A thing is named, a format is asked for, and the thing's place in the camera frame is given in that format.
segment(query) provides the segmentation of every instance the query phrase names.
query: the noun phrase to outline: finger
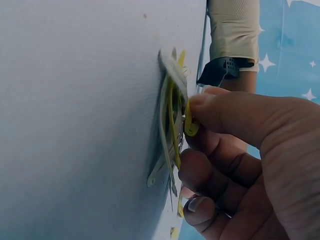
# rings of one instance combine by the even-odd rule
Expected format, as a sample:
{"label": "finger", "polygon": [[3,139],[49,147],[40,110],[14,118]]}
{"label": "finger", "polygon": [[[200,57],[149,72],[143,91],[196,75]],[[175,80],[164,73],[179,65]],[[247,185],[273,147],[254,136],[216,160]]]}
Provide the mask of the finger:
{"label": "finger", "polygon": [[193,199],[193,198],[195,198],[197,196],[193,191],[191,191],[186,186],[183,186],[181,188],[181,192],[180,193],[181,193],[182,197],[184,197],[185,199]]}
{"label": "finger", "polygon": [[208,155],[216,169],[234,182],[249,188],[262,174],[261,160],[221,137],[216,148]]}
{"label": "finger", "polygon": [[236,183],[249,188],[262,174],[261,161],[236,147],[227,138],[204,127],[189,145],[204,153],[210,162]]}
{"label": "finger", "polygon": [[[229,93],[229,91],[220,87],[209,86],[203,88],[202,93],[218,96]],[[246,151],[248,148],[248,145],[245,142],[232,135],[216,134],[203,126],[200,126],[198,133],[194,137],[186,136],[186,140],[193,149],[199,150],[200,152],[203,152],[207,155],[208,153],[211,153],[212,149],[217,146],[216,143],[218,136],[228,139],[230,142],[232,142],[233,145],[244,151]]]}
{"label": "finger", "polygon": [[194,117],[215,133],[231,134],[257,148],[273,131],[292,121],[292,111],[304,102],[246,92],[213,95],[214,90],[190,98]]}
{"label": "finger", "polygon": [[215,203],[209,197],[198,196],[189,200],[183,209],[186,222],[193,226],[207,240],[220,238],[229,217],[215,208]]}
{"label": "finger", "polygon": [[188,150],[181,154],[178,175],[184,186],[197,195],[218,201],[217,205],[229,215],[236,212],[248,190],[215,169],[199,151]]}
{"label": "finger", "polygon": [[[207,86],[202,89],[202,92],[213,95],[221,95],[228,93],[229,91],[220,87]],[[219,134],[214,133],[203,126],[199,127],[199,130],[194,137],[189,137],[188,135],[185,136],[186,141],[192,149],[203,152],[206,155],[211,154],[216,148],[219,138]]]}
{"label": "finger", "polygon": [[[258,181],[261,184],[254,185],[244,196],[237,212],[225,226],[220,239],[237,239],[239,236],[241,236],[241,239],[253,239],[253,236],[272,217],[274,211],[263,186],[262,176]],[[264,238],[272,239],[274,233],[271,236],[270,238],[264,236]]]}
{"label": "finger", "polygon": [[186,135],[185,139],[192,149],[203,152],[208,156],[218,146],[220,134],[212,132],[201,125],[194,137]]}
{"label": "finger", "polygon": [[202,91],[202,93],[212,94],[212,95],[222,95],[229,92],[230,92],[229,90],[226,90],[217,86],[208,86]]}

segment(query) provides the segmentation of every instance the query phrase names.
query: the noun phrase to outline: drywall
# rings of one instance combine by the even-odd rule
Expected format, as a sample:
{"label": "drywall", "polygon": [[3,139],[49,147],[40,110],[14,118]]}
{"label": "drywall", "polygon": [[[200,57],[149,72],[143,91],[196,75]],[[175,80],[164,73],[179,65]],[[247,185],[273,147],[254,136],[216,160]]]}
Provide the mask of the drywall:
{"label": "drywall", "polygon": [[205,4],[0,2],[1,238],[151,239],[157,55],[186,49],[197,72]]}

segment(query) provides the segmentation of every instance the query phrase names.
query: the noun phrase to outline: plastic clip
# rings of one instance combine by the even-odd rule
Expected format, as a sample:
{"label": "plastic clip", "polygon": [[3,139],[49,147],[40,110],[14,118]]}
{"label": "plastic clip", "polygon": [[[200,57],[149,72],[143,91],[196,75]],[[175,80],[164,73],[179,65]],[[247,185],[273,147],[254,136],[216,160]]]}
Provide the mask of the plastic clip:
{"label": "plastic clip", "polygon": [[194,137],[199,130],[198,121],[192,116],[189,101],[185,110],[184,132],[189,137]]}

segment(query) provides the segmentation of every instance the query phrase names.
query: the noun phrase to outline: beige sleeve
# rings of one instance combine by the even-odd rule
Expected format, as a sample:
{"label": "beige sleeve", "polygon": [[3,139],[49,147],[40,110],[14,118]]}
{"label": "beige sleeve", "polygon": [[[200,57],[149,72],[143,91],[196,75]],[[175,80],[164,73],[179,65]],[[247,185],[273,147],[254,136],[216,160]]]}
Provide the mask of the beige sleeve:
{"label": "beige sleeve", "polygon": [[259,0],[208,0],[207,7],[212,39],[210,59],[251,59],[254,66],[240,71],[258,72]]}

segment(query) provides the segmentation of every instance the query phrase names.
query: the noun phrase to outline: black wristband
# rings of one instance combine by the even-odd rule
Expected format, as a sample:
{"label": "black wristband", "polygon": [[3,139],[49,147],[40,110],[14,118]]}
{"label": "black wristband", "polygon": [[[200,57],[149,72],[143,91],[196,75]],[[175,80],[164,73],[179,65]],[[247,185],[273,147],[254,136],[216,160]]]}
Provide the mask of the black wristband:
{"label": "black wristband", "polygon": [[219,87],[223,79],[237,79],[239,67],[237,60],[232,57],[219,57],[208,62],[197,84]]}

